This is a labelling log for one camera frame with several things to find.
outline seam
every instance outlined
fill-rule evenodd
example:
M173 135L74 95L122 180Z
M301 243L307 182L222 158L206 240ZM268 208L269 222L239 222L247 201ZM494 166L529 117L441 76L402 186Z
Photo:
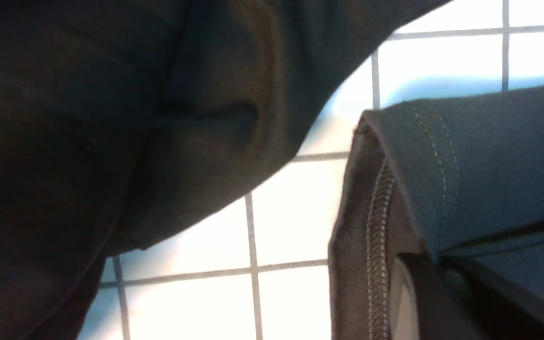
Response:
M455 162L455 205L457 204L457 201L459 199L459 162L457 161L457 155L455 152L455 147L453 145L453 141L451 140L451 135L449 134L449 130L446 128L446 124L444 123L444 119L442 119L442 116L439 114L438 109L436 106L430 101L430 104L433 107L433 111L436 113L436 116L440 119L440 124L442 124L442 129L444 129L444 134L446 135L446 139L449 142L449 148L450 153L453 155L453 162Z
M367 277L367 295L369 297L369 340L373 339L373 288L372 288L372 263L371 263L371 221L373 217L373 209L375 207L375 196L377 196L377 190L379 189L379 183L381 181L387 159L383 159L383 163L377 178L375 180L375 186L371 195L371 204L369 205L369 215L366 218L366 277Z
M415 119L417 122L419 122L419 125L421 125L421 128L423 129L423 133L427 135L427 138L429 138L430 142L432 143L432 150L433 154L436 157L436 161L438 162L438 168L440 169L440 176L442 176L442 211L440 215L440 227L438 228L438 241L436 242L436 251L440 252L440 245L441 245L441 239L442 239L442 225L444 224L444 206L445 206L445 198L446 198L446 176L444 175L444 168L442 167L442 161L440 160L440 157L438 155L438 148L436 148L436 142L434 141L434 138L432 137L432 134L430 134L429 130L423 125L423 122L421 121L421 118L419 114L417 114L417 110L415 110L415 107L412 103L407 102L408 105L410 105L410 108L413 110L413 113L415 114Z
M386 224L387 210L390 203L391 194L393 193L393 183L395 178L391 178L391 182L387 188L385 203L383 205L382 228L381 228L381 249L382 249L382 279L383 279L383 338L387 339L387 288L389 286L389 276L387 273L387 254L386 254Z

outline dark clothing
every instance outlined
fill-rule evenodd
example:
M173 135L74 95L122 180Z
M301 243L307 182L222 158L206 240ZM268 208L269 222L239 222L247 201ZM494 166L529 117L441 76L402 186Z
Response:
M386 339L401 252L475 261L544 301L544 87L363 114L330 244L334 340Z

